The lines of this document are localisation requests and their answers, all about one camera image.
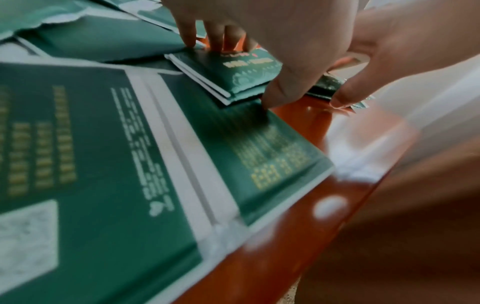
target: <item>wooden table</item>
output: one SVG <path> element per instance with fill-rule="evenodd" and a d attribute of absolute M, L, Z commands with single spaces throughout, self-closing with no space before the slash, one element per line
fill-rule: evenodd
<path fill-rule="evenodd" d="M 175 303 L 276 303 L 414 142 L 380 107 L 355 114 L 303 97 L 273 110 L 319 147 L 337 172 L 253 236 Z"/>

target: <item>qr code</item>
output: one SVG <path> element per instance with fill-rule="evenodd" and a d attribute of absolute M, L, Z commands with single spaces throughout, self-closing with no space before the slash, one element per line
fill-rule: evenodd
<path fill-rule="evenodd" d="M 0 295 L 58 264 L 57 201 L 0 214 Z"/>

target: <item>fingernail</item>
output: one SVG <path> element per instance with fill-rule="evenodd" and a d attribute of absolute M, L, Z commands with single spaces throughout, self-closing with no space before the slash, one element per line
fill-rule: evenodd
<path fill-rule="evenodd" d="M 338 99 L 332 99 L 330 101 L 330 106 L 334 109 L 344 109 L 348 106 L 344 105 L 343 103 L 341 103 Z"/>

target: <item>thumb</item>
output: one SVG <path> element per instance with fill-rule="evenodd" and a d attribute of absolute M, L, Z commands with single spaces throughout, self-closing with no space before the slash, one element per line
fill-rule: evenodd
<path fill-rule="evenodd" d="M 330 105 L 333 108 L 345 108 L 356 104 L 394 79 L 375 62 L 370 62 L 363 70 L 349 78 L 332 96 Z"/>
<path fill-rule="evenodd" d="M 320 78 L 320 73 L 305 73 L 283 66 L 280 74 L 267 86 L 261 104 L 265 109 L 300 99 Z"/>

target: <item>green envelope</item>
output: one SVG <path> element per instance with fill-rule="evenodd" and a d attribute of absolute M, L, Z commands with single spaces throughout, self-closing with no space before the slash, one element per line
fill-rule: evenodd
<path fill-rule="evenodd" d="M 217 222 L 258 231 L 332 173 L 332 162 L 258 99 L 218 107 L 188 76 L 161 77 L 165 85 L 148 85 Z"/>
<path fill-rule="evenodd" d="M 338 78 L 330 73 L 325 73 L 306 94 L 324 100 L 331 100 L 335 92 L 344 83 L 345 79 Z M 374 99 L 374 97 L 369 96 L 366 100 L 372 99 Z M 352 105 L 352 107 L 365 109 L 368 108 L 368 105 L 365 103 L 365 101 L 361 101 Z"/>
<path fill-rule="evenodd" d="M 87 15 L 76 22 L 25 31 L 18 37 L 27 46 L 34 45 L 39 53 L 98 62 L 153 57 L 185 48 L 178 34 L 131 15 L 115 13 L 119 18 Z"/>
<path fill-rule="evenodd" d="M 263 94 L 282 68 L 263 49 L 250 53 L 185 50 L 166 57 L 225 105 Z"/>
<path fill-rule="evenodd" d="M 3 0 L 0 7 L 0 40 L 11 37 L 19 30 L 36 28 L 42 23 L 78 19 L 86 9 L 84 2 L 71 0 Z"/>
<path fill-rule="evenodd" d="M 140 19 L 148 21 L 152 24 L 164 27 L 179 33 L 179 29 L 175 23 L 170 10 L 164 7 L 158 1 L 152 0 L 98 0 L 101 3 L 109 4 L 124 12 L 137 16 Z M 207 32 L 203 22 L 196 22 L 196 35 L 199 38 L 205 38 Z"/>
<path fill-rule="evenodd" d="M 83 65 L 0 63 L 0 302 L 170 303 L 210 221 L 139 76 Z"/>

